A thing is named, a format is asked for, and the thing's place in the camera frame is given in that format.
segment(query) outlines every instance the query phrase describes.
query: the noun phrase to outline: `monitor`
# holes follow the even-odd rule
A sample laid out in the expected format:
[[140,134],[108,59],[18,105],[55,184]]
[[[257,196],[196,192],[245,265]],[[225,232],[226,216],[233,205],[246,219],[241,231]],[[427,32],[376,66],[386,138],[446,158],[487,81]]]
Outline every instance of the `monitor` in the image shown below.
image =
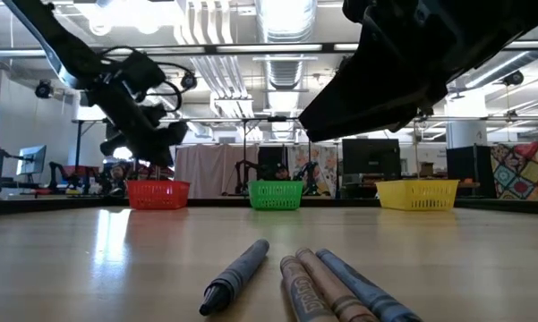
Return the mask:
[[382,174],[386,180],[401,178],[398,140],[342,140],[343,174]]
[[20,157],[24,160],[18,161],[18,170],[16,174],[41,174],[44,171],[46,163],[46,146],[38,146],[32,148],[22,148]]

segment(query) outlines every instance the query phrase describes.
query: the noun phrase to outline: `brown crayon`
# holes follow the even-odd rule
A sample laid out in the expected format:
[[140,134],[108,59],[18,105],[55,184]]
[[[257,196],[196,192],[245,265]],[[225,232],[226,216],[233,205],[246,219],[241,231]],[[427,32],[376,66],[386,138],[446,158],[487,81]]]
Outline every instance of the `brown crayon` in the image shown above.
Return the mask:
[[284,257],[280,261],[280,272],[299,322],[338,322],[298,259]]
[[379,322],[311,250],[301,248],[296,257],[340,322]]

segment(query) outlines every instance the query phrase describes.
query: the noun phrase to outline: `plastic basket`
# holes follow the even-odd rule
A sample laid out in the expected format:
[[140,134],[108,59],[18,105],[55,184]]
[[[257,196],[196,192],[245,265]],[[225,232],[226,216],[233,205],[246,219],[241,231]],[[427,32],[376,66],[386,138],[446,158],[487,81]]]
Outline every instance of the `plastic basket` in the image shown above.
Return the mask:
[[249,182],[251,206],[258,210],[294,210],[301,206],[303,182]]
[[399,180],[376,182],[383,208],[450,210],[459,180]]
[[181,181],[129,181],[129,205],[139,210],[169,210],[187,206],[189,183]]

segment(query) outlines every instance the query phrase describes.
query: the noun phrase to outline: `white curtain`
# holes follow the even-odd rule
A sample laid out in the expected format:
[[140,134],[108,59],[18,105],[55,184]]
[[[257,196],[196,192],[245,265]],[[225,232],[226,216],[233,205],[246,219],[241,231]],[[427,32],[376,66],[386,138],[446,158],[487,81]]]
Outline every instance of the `white curtain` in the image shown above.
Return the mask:
[[[259,162],[259,147],[246,149],[247,161]],[[235,193],[235,163],[243,160],[243,147],[229,145],[195,145],[177,147],[175,158],[175,179],[191,183],[190,199],[214,199],[221,193]],[[256,180],[257,173],[251,169],[250,180]]]
[[[288,148],[288,172],[294,176],[308,162],[308,145]],[[337,148],[311,145],[311,161],[318,162],[314,179],[320,194],[329,193],[334,198],[337,191]]]

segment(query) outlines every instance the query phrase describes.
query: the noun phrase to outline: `yellow basket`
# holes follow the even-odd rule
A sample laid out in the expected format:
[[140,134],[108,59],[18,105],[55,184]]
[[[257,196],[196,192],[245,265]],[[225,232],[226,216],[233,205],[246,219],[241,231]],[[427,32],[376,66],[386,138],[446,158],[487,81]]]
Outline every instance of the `yellow basket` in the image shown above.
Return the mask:
[[376,182],[383,208],[450,210],[459,180],[399,180]]

